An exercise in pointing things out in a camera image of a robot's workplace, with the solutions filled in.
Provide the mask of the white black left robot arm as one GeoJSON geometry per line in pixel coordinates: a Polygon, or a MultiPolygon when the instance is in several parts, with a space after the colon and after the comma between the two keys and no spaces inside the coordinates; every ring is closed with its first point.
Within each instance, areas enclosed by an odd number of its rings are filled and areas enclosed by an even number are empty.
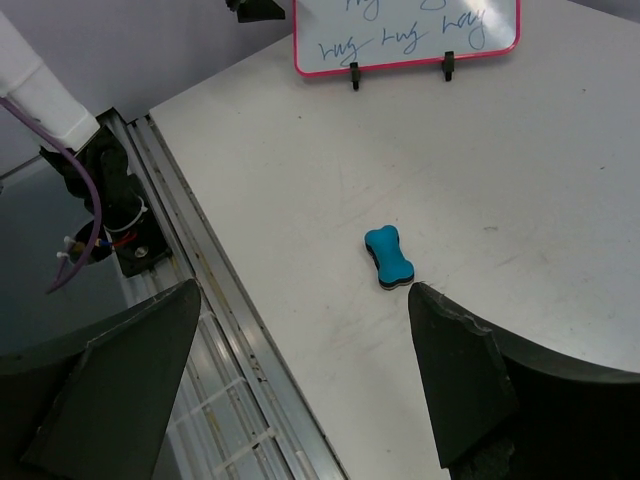
{"type": "Polygon", "coordinates": [[[77,101],[7,17],[1,19],[1,105],[42,141],[41,156],[93,219],[65,239],[54,292],[111,254],[127,277],[171,254],[122,143],[77,101]]]}

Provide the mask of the blue bone-shaped eraser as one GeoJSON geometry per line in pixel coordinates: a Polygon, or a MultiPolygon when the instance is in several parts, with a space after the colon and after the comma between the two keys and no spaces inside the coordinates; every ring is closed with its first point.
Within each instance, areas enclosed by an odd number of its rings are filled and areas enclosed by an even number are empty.
{"type": "Polygon", "coordinates": [[[415,278],[413,264],[404,256],[397,228],[385,225],[368,231],[364,245],[374,261],[378,284],[386,290],[411,284],[415,278]]]}

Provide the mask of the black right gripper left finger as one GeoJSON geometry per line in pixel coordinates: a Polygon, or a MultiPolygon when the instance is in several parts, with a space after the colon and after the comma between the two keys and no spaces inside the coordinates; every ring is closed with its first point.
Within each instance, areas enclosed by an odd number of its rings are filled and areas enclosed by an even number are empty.
{"type": "Polygon", "coordinates": [[[189,279],[3,355],[2,478],[151,478],[200,310],[189,279]]]}

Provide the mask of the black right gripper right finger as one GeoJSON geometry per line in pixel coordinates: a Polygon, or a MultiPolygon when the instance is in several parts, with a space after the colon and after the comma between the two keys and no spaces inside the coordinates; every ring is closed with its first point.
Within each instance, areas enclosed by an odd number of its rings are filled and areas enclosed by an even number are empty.
{"type": "Polygon", "coordinates": [[[534,343],[423,283],[411,334],[453,479],[635,479],[639,376],[534,343]]]}

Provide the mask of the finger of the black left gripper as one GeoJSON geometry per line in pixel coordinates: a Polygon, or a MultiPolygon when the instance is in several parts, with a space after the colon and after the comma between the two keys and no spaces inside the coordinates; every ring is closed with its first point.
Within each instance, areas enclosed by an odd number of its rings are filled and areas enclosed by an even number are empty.
{"type": "Polygon", "coordinates": [[[225,3],[239,23],[285,19],[285,10],[274,0],[226,0],[225,3]]]}

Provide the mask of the pink framed whiteboard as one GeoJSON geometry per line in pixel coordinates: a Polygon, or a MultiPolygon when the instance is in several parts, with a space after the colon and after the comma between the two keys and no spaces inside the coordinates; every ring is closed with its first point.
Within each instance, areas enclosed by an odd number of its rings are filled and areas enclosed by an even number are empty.
{"type": "Polygon", "coordinates": [[[517,0],[303,0],[293,13],[305,77],[503,55],[521,32],[517,0]]]}

